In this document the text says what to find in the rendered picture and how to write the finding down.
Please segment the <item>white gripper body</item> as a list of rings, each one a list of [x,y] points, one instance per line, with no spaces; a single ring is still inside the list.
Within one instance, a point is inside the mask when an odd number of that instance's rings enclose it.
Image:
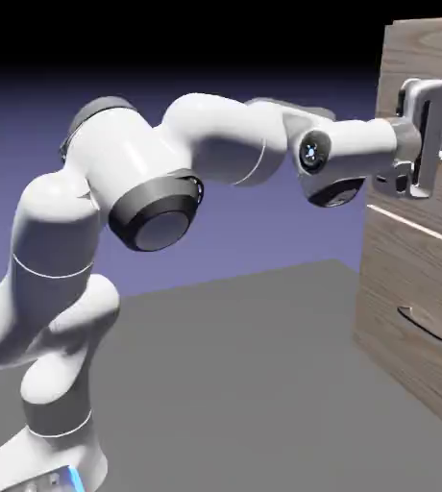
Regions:
[[[429,199],[442,151],[442,80],[406,79],[399,91],[396,159],[408,162],[406,195]]]

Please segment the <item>wooden drawer front with handle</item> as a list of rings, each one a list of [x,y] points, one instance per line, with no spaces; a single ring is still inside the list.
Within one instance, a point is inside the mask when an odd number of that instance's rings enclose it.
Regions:
[[[390,116],[410,77],[442,79],[442,18],[396,21],[385,28],[376,115]],[[428,200],[397,200],[368,188],[367,202],[442,235],[442,163]]]

